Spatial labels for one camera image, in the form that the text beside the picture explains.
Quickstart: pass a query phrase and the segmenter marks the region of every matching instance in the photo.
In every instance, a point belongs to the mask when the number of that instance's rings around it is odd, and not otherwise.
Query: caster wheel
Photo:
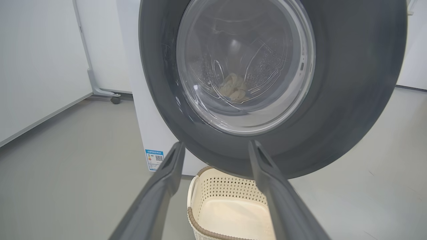
[[[120,103],[120,98],[119,97],[112,97],[111,98],[111,102],[113,104],[119,104]]]

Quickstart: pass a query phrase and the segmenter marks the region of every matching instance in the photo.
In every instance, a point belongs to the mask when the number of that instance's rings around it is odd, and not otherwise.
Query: washing machine side panel
[[[129,79],[143,147],[144,149],[162,151],[166,156],[172,145],[178,140],[157,110],[145,79],[139,50],[139,9],[140,1],[138,0],[117,1]],[[182,174],[194,176],[205,166],[207,165],[204,162],[186,150]]]

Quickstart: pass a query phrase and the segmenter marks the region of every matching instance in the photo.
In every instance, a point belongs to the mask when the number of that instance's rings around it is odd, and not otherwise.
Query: sticker
[[[145,150],[147,155],[148,169],[152,172],[156,171],[163,162],[163,152],[154,150]]]

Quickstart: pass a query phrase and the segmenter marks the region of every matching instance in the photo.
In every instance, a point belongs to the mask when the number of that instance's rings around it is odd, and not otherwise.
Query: laundry basket
[[[197,240],[275,240],[267,199],[255,181],[205,167],[187,196]]]

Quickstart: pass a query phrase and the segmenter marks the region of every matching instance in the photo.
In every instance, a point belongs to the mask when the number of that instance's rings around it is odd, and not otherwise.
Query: floor
[[[151,175],[134,103],[84,100],[0,148],[0,239],[106,240]],[[194,239],[190,181],[163,239]]]
[[[291,183],[332,239],[427,239],[427,93],[396,89],[347,154]],[[0,148],[0,239],[106,240],[148,171],[132,101],[91,98]],[[190,177],[163,239],[194,239]]]

